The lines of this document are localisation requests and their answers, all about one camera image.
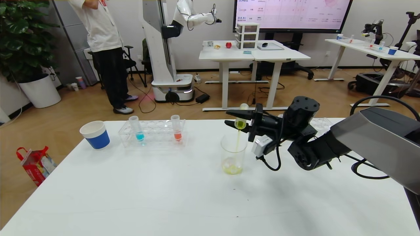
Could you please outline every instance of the person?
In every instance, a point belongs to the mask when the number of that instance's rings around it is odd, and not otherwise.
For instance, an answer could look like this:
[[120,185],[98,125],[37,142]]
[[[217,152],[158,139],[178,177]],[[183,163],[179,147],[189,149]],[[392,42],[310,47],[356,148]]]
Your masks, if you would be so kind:
[[99,74],[114,113],[132,114],[133,109],[124,103],[139,97],[128,95],[123,43],[106,1],[69,0],[69,3],[88,32],[87,43],[93,52],[93,60],[99,66]]

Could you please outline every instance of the blue and white cup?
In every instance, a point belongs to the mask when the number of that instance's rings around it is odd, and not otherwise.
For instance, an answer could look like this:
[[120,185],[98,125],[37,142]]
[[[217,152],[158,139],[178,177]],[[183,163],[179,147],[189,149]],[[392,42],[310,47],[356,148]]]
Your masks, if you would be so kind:
[[397,47],[389,47],[388,54],[389,55],[395,55],[395,53],[397,52],[397,50],[398,50]]
[[90,143],[94,149],[106,147],[109,143],[108,132],[103,121],[92,121],[80,128],[80,134]]

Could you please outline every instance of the potted plant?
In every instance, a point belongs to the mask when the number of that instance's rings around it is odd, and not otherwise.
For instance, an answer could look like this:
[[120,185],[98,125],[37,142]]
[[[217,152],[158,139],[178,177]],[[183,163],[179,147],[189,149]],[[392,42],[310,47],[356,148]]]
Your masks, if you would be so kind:
[[19,83],[36,108],[52,106],[61,100],[45,68],[56,68],[52,61],[53,35],[46,31],[59,27],[42,21],[47,0],[0,0],[0,71],[8,81]]

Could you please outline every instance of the sneaker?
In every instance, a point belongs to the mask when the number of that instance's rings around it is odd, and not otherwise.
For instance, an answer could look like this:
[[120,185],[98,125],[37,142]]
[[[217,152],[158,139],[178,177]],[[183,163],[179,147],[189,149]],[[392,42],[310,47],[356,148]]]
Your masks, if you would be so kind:
[[136,96],[136,95],[133,95],[133,96],[131,96],[131,95],[129,95],[128,97],[126,97],[124,100],[126,101],[126,102],[131,102],[131,101],[135,101],[135,100],[137,100],[139,98],[139,96]]
[[114,108],[113,111],[114,111],[115,114],[123,114],[123,115],[129,115],[129,114],[132,114],[134,112],[133,109],[128,108],[128,107],[123,107],[123,108],[120,108],[120,109],[115,109]]

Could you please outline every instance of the tv screen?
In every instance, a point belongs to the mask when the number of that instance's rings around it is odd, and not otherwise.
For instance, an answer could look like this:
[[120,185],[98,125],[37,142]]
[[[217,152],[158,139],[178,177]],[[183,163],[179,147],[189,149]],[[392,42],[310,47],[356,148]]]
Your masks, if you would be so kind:
[[255,22],[261,32],[341,33],[352,0],[235,0],[237,23]]

